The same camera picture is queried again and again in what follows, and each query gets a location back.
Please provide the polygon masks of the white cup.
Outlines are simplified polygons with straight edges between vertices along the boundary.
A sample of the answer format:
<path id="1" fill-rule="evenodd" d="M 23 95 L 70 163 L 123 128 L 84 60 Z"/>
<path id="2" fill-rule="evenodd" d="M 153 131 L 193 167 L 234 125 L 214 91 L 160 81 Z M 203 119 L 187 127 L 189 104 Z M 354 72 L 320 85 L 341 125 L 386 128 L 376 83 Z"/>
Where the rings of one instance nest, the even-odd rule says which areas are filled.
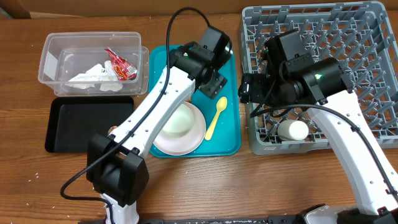
<path id="1" fill-rule="evenodd" d="M 309 134 L 309 128 L 303 121 L 286 120 L 279 124 L 277 135 L 283 141 L 301 141 Z"/>

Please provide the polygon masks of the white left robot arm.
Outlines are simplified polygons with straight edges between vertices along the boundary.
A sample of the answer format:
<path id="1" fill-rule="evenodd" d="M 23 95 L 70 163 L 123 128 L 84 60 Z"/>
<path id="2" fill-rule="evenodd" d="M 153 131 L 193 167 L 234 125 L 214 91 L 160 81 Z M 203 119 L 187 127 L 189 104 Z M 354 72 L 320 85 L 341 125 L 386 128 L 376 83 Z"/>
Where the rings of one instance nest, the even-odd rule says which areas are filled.
<path id="1" fill-rule="evenodd" d="M 88 145 L 86 178 L 106 203 L 105 223 L 137 223 L 132 208 L 149 172 L 145 158 L 174 111 L 195 91 L 215 99 L 227 79 L 218 70 L 231 58 L 230 38 L 209 26 L 199 42 L 168 52 L 168 64 L 140 106 L 109 136 L 94 135 Z"/>

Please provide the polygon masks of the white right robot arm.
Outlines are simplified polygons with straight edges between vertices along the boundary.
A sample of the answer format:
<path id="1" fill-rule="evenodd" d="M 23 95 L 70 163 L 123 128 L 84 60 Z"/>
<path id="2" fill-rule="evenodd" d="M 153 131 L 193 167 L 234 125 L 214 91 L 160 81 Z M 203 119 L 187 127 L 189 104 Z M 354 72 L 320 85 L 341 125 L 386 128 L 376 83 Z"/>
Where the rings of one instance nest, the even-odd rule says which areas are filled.
<path id="1" fill-rule="evenodd" d="M 396 223 L 397 172 L 371 132 L 353 83 L 339 61 L 314 61 L 297 30 L 269 38 L 262 46 L 261 73 L 246 73 L 242 103 L 255 103 L 251 117 L 274 118 L 300 108 L 321 129 L 354 192 L 355 206 L 321 204 L 295 217 L 295 223 Z"/>

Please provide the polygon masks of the white bowl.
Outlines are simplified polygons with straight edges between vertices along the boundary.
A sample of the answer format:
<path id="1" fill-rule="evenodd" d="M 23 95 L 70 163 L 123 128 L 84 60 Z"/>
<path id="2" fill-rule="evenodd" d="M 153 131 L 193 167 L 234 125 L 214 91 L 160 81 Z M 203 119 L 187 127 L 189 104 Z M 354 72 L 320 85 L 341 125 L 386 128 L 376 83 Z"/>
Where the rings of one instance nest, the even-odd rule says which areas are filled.
<path id="1" fill-rule="evenodd" d="M 192 129 L 194 122 L 193 111 L 183 103 L 171 115 L 161 133 L 171 138 L 182 137 Z"/>

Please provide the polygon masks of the pink plate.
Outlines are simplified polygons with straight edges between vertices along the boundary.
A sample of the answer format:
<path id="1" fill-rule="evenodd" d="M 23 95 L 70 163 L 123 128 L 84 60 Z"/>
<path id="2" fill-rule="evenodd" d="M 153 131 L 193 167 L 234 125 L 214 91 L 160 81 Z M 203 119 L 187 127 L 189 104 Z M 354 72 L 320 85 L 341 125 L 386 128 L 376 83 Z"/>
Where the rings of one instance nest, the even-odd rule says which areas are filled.
<path id="1" fill-rule="evenodd" d="M 202 112 L 193 104 L 186 103 L 193 111 L 195 122 L 192 129 L 184 136 L 171 138 L 160 133 L 154 140 L 154 146 L 171 156 L 182 156 L 194 151 L 203 141 L 206 133 L 206 122 Z"/>

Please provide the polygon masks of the red snack wrapper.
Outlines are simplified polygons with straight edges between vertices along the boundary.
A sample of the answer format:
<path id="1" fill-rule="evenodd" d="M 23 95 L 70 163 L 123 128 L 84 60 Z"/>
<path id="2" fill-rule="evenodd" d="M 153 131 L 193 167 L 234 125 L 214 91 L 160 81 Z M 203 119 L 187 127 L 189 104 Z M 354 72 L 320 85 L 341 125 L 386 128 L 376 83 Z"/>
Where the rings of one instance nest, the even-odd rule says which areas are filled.
<path id="1" fill-rule="evenodd" d="M 116 76 L 121 81 L 134 80 L 137 77 L 137 69 L 130 62 L 120 57 L 110 48 L 105 49 L 111 59 L 111 66 Z"/>

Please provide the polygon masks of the white tissue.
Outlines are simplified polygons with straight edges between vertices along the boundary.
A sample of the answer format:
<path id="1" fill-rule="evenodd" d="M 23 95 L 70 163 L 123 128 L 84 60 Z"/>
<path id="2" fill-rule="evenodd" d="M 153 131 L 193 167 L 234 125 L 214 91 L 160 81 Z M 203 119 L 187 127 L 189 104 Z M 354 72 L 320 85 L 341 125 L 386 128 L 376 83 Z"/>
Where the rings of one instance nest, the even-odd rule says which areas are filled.
<path id="1" fill-rule="evenodd" d="M 69 82 L 89 82 L 89 84 L 68 84 L 68 86 L 87 89 L 95 86 L 93 82 L 102 81 L 118 81 L 118 76 L 116 75 L 110 60 L 105 61 L 104 66 L 98 63 L 86 73 L 79 73 L 77 76 L 69 80 Z"/>

